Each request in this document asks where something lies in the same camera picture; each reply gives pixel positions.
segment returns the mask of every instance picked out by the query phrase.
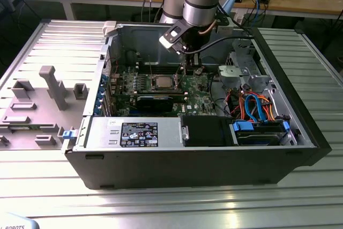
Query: blue cable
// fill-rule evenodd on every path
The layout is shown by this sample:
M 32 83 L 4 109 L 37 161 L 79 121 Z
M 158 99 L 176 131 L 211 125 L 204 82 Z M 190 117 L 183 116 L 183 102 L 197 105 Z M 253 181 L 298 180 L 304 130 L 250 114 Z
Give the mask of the blue cable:
M 262 111 L 262 105 L 261 105 L 261 102 L 259 101 L 259 98 L 258 98 L 257 96 L 255 96 L 255 95 L 252 95 L 252 94 L 248 95 L 248 96 L 246 97 L 246 99 L 245 99 L 244 108 L 245 108 L 245 111 L 246 111 L 247 115 L 248 115 L 251 119 L 253 119 L 253 121 L 254 121 L 255 123 L 258 122 L 257 119 L 256 119 L 256 118 L 250 113 L 250 111 L 249 111 L 248 102 L 249 102 L 249 99 L 250 99 L 250 98 L 255 98 L 255 100 L 256 100 L 256 106 L 257 106 L 257 111 L 258 111 L 259 118 L 260 118 L 262 121 L 267 121 L 267 118 L 265 117 L 265 115 L 264 115 L 264 113 L 263 113 L 263 111 Z
M 255 0 L 255 1 L 256 1 L 256 5 L 257 5 L 257 10 L 256 10 L 256 15 L 255 15 L 255 17 L 254 17 L 254 19 L 252 21 L 251 27 L 253 26 L 253 24 L 255 23 L 255 21 L 256 21 L 256 19 L 258 17 L 258 11 L 259 11 L 259 2 L 258 2 L 258 0 Z

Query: motherboard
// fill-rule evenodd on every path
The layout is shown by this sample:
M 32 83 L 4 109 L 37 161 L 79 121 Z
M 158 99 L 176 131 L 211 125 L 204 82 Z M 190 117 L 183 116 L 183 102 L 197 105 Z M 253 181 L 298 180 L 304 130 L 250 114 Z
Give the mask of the motherboard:
M 209 76 L 200 68 L 192 74 L 127 67 L 111 75 L 113 116 L 180 117 L 215 115 Z

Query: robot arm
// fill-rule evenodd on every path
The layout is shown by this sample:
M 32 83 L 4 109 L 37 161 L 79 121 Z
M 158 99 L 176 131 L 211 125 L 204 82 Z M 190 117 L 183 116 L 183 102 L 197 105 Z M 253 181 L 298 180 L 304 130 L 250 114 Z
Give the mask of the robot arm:
M 209 40 L 206 35 L 216 21 L 218 3 L 230 12 L 235 0 L 165 0 L 160 22 L 174 24 L 160 42 L 177 53 L 200 48 Z

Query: circuit board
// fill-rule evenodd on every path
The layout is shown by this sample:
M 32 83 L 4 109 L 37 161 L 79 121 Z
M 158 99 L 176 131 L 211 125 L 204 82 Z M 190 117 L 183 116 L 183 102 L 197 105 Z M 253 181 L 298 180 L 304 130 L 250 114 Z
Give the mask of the circuit board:
M 215 115 L 215 109 L 209 93 L 209 83 L 206 73 L 201 75 L 179 75 L 178 91 L 175 94 L 158 94 L 158 96 L 172 96 L 173 109 L 170 112 L 139 112 L 136 101 L 141 92 L 144 95 L 155 93 L 153 81 L 156 77 L 166 75 L 138 74 L 133 68 L 128 68 L 115 80 L 112 80 L 113 116 L 136 117 L 180 117 L 182 115 Z

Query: warning label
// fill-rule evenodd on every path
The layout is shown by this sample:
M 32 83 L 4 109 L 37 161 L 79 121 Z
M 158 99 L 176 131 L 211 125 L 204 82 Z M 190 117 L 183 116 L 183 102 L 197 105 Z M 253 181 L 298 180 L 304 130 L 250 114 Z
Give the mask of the warning label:
M 121 147 L 157 147 L 157 123 L 123 123 Z

